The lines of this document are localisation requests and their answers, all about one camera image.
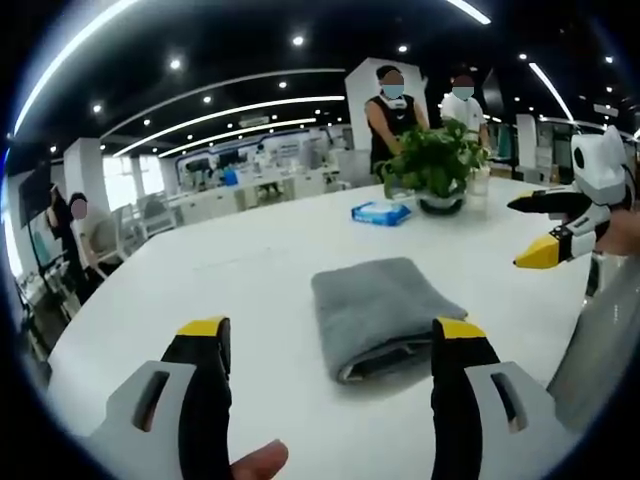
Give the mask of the person's right hand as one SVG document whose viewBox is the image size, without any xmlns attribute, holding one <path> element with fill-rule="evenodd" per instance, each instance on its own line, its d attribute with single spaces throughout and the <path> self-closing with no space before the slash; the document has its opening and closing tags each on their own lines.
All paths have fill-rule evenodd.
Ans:
<svg viewBox="0 0 640 480">
<path fill-rule="evenodd" d="M 595 251 L 616 256 L 638 256 L 639 224 L 638 211 L 614 211 L 609 228 L 596 243 Z"/>
</svg>

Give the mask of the person's left hand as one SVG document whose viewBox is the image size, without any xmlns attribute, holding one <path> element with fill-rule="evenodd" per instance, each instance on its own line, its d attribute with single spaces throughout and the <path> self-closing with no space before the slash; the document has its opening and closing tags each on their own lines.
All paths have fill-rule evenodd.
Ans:
<svg viewBox="0 0 640 480">
<path fill-rule="evenodd" d="M 278 474 L 289 458 L 287 446 L 275 439 L 245 455 L 231 465 L 234 480 L 269 480 Z"/>
</svg>

